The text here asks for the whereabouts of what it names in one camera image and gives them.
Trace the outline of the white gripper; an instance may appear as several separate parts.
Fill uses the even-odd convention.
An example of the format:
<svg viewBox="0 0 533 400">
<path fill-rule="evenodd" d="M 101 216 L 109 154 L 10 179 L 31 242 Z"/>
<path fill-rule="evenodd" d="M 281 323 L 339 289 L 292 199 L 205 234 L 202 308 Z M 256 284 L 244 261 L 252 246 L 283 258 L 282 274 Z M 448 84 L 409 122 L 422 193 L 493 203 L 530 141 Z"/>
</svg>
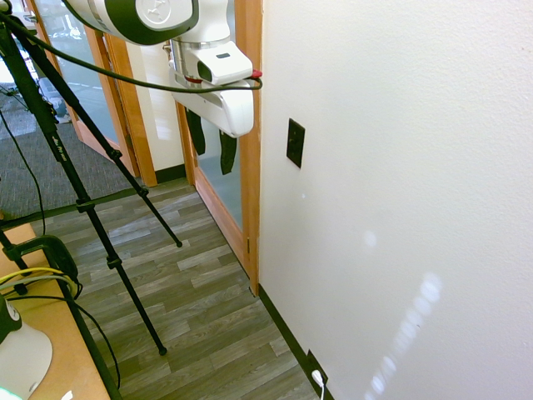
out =
<svg viewBox="0 0 533 400">
<path fill-rule="evenodd" d="M 202 81 L 187 81 L 173 68 L 169 69 L 171 87 L 192 92 L 174 92 L 174 99 L 186 108 L 186 119 L 192 144 L 198 155 L 206 151 L 202 118 L 220 129 L 220 168 L 222 175 L 229 174 L 237 154 L 237 139 L 249 133 L 254 125 L 254 98 L 249 80 L 226 85 L 213 85 Z"/>
</svg>

